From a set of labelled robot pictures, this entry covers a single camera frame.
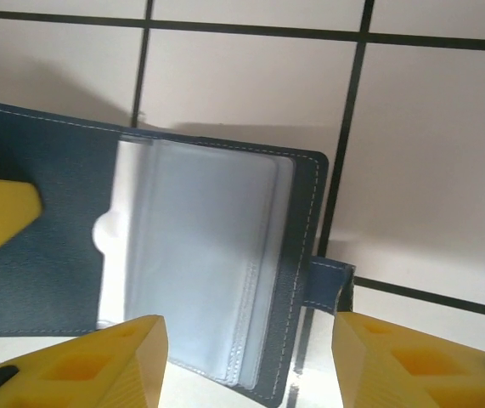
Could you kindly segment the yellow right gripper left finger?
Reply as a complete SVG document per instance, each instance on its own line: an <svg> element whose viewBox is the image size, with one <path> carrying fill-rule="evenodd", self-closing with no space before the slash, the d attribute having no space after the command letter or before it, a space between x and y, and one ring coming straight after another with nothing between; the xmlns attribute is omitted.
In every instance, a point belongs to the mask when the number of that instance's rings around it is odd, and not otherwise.
<svg viewBox="0 0 485 408"><path fill-rule="evenodd" d="M146 315L0 364L0 408L158 408L166 323Z"/></svg>

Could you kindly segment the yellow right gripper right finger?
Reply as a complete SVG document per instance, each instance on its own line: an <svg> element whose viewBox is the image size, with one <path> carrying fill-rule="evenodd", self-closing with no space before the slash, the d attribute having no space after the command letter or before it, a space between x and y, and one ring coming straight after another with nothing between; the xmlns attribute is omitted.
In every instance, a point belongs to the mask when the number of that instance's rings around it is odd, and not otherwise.
<svg viewBox="0 0 485 408"><path fill-rule="evenodd" d="M344 408L485 408L485 352L340 312L332 354Z"/></svg>

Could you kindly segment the blue leather card holder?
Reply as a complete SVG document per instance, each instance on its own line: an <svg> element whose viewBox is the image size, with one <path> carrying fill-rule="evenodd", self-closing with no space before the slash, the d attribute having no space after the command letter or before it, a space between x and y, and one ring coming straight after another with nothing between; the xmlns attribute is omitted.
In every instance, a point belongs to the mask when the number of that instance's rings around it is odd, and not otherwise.
<svg viewBox="0 0 485 408"><path fill-rule="evenodd" d="M42 213L0 246L0 337L82 337L161 315L168 359L266 408L302 308L352 309L352 265L312 255L324 154L0 104L0 179Z"/></svg>

